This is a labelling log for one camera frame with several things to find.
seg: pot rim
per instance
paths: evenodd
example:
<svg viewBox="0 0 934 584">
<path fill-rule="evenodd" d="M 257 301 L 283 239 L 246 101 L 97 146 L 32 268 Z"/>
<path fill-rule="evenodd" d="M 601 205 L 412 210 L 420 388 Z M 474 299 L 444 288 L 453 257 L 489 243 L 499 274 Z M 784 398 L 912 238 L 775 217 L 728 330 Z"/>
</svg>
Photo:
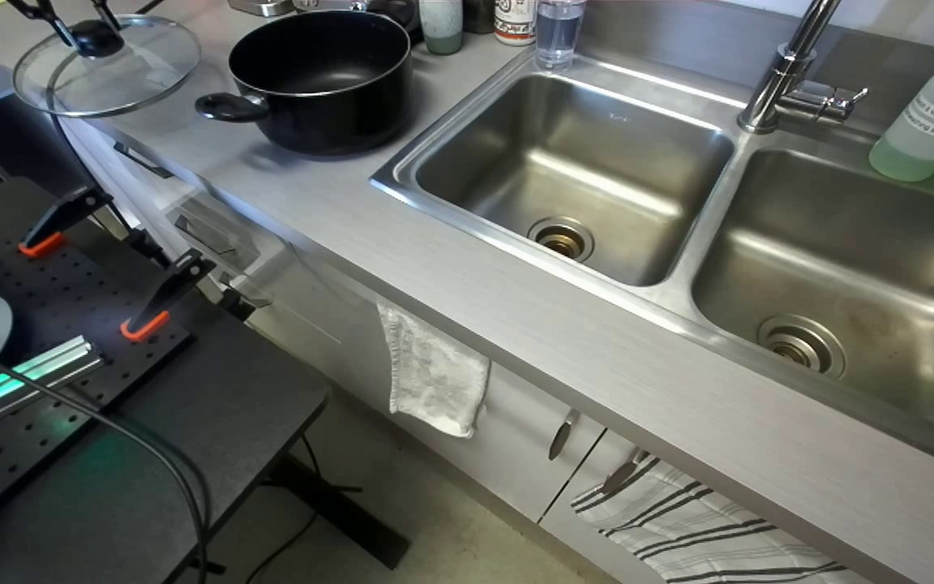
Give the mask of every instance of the pot rim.
<svg viewBox="0 0 934 584">
<path fill-rule="evenodd" d="M 260 84 L 242 80 L 242 76 L 232 72 L 232 51 L 241 47 L 241 42 L 246 42 L 248 36 L 257 36 L 257 33 L 261 33 L 261 28 L 268 28 L 268 26 L 278 26 L 278 23 L 284 23 L 284 19 L 315 19 L 315 15 L 357 15 L 357 19 L 384 23 L 384 26 L 393 26 L 393 28 L 402 33 L 402 42 L 404 42 L 402 59 L 398 59 L 396 66 L 388 66 L 384 72 L 359 80 L 359 84 L 331 88 L 331 92 L 268 92 L 268 88 L 260 88 Z M 290 15 L 271 19 L 271 23 L 260 26 L 260 28 L 246 33 L 241 42 L 229 47 L 229 73 L 235 76 L 235 84 L 241 84 L 241 92 L 242 92 L 246 98 L 297 98 L 297 101 L 317 101 L 317 98 L 350 94 L 350 92 L 359 92 L 359 88 L 367 88 L 367 84 L 375 84 L 380 76 L 396 73 L 396 72 L 412 59 L 412 36 L 409 36 L 409 28 L 404 28 L 398 19 L 393 19 L 393 15 L 384 15 L 384 14 L 357 14 L 357 11 L 290 14 Z"/>
</svg>

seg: red clip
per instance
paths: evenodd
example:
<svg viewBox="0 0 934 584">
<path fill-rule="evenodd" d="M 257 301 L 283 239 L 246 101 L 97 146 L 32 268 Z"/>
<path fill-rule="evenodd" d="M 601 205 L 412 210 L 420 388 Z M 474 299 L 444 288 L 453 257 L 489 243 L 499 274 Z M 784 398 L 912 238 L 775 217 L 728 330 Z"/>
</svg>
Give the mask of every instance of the red clip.
<svg viewBox="0 0 934 584">
<path fill-rule="evenodd" d="M 172 322 L 172 310 L 159 310 L 156 318 L 149 318 L 142 327 L 128 327 L 134 322 L 119 325 L 119 337 L 126 337 L 128 343 L 142 343 L 144 337 L 152 337 L 156 330 L 162 330 Z"/>
<path fill-rule="evenodd" d="M 63 245 L 66 243 L 66 238 L 62 232 L 62 229 L 54 229 L 52 238 L 46 238 L 46 239 L 37 239 L 37 243 L 32 243 L 32 245 L 17 245 L 26 259 L 41 259 L 41 257 L 48 257 L 48 253 L 54 253 L 57 245 Z"/>
</svg>

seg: sink drain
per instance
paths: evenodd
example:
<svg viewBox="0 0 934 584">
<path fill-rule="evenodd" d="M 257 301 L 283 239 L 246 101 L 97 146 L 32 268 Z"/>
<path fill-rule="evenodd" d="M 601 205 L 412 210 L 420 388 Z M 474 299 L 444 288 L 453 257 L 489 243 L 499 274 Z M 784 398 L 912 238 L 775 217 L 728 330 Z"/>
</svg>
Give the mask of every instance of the sink drain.
<svg viewBox="0 0 934 584">
<path fill-rule="evenodd" d="M 838 377 L 847 368 L 844 343 L 820 322 L 805 315 L 766 318 L 755 340 L 812 373 Z"/>
<path fill-rule="evenodd" d="M 592 253 L 592 232 L 567 217 L 544 217 L 530 224 L 527 238 L 567 259 L 586 259 Z"/>
</svg>

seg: wall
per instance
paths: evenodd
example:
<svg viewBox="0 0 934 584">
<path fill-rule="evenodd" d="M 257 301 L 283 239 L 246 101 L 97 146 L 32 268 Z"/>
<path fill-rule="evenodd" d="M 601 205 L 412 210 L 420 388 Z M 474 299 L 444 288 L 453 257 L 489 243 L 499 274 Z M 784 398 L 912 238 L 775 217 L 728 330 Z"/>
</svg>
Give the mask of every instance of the wall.
<svg viewBox="0 0 934 584">
<path fill-rule="evenodd" d="M 739 7 L 759 7 L 772 14 L 805 14 L 808 0 L 724 0 Z M 891 39 L 908 39 L 934 44 L 934 0 L 847 0 L 837 15 L 837 26 L 865 28 Z"/>
</svg>

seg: faucet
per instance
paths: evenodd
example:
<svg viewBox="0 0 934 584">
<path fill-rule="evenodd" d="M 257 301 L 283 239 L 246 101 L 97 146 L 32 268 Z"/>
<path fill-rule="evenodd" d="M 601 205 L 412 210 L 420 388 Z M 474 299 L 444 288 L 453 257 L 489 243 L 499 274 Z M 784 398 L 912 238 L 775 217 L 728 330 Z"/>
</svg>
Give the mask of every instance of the faucet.
<svg viewBox="0 0 934 584">
<path fill-rule="evenodd" d="M 838 122 L 853 112 L 862 92 L 830 88 L 820 80 L 805 80 L 805 72 L 817 59 L 817 39 L 826 28 L 838 0 L 811 0 L 791 39 L 772 54 L 755 94 L 735 122 L 750 134 L 775 129 L 777 112 L 799 112 L 811 120 Z"/>
</svg>

